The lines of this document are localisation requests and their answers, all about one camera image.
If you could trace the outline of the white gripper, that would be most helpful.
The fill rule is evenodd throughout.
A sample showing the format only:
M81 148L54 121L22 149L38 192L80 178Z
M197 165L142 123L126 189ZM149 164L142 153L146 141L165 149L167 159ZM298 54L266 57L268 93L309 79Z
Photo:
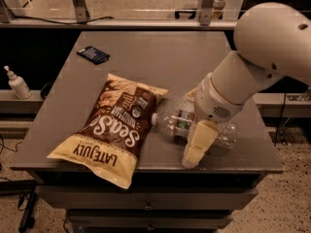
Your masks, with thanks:
M217 123L230 121L243 109L242 105L227 102L217 92L212 85L211 76L209 73L197 88L186 94L188 100L194 101L196 115L204 118L190 127L182 160L182 165L188 169L196 167L214 143L219 134Z

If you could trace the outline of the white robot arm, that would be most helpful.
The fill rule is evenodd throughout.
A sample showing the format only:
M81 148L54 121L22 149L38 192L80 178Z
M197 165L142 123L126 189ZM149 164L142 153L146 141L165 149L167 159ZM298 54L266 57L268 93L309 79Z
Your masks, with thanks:
M196 122L184 150L186 168L199 164L218 125L240 113L254 94L284 77L311 84L311 21L292 7L252 7L236 22L233 42L235 49L189 93Z

